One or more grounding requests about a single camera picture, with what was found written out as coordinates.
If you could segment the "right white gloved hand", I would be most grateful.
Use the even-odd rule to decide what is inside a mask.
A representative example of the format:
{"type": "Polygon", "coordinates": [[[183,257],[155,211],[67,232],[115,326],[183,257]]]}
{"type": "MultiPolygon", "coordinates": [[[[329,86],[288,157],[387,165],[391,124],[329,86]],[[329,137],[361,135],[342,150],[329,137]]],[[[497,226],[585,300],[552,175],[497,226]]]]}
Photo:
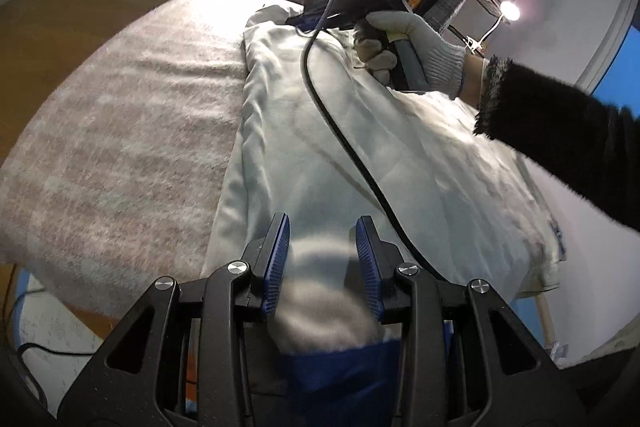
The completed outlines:
{"type": "Polygon", "coordinates": [[[398,69],[400,58],[378,38],[377,30],[408,37],[426,80],[426,86],[416,91],[438,91],[451,100],[461,93],[465,48],[444,40],[419,15],[397,11],[372,12],[354,30],[354,48],[359,60],[383,86],[392,85],[392,72],[398,69]]]}

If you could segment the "right forearm black sleeve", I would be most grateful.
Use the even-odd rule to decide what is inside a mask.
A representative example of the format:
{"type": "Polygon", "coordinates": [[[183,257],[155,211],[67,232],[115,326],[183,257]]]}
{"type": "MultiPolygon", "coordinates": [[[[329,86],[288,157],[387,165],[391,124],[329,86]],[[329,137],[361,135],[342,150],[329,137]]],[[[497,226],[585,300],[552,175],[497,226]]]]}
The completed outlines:
{"type": "Polygon", "coordinates": [[[474,132],[517,150],[639,230],[639,118],[498,56],[483,67],[474,132]]]}

